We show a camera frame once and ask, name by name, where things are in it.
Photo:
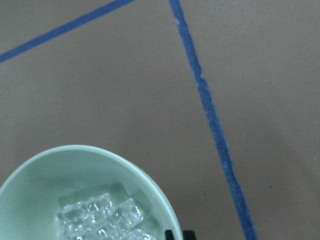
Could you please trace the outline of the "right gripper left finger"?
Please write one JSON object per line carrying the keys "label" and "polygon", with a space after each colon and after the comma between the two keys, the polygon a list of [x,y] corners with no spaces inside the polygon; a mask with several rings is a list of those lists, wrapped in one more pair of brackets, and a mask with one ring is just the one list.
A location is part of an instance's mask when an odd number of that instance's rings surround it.
{"label": "right gripper left finger", "polygon": [[165,240],[175,240],[174,234],[171,229],[165,231]]}

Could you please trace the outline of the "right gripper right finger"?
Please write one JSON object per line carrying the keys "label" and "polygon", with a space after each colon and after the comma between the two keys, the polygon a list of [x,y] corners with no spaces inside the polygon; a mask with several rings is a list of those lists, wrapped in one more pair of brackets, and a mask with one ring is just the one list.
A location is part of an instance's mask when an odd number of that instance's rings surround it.
{"label": "right gripper right finger", "polygon": [[184,240],[195,240],[195,232],[193,230],[183,230],[182,235]]}

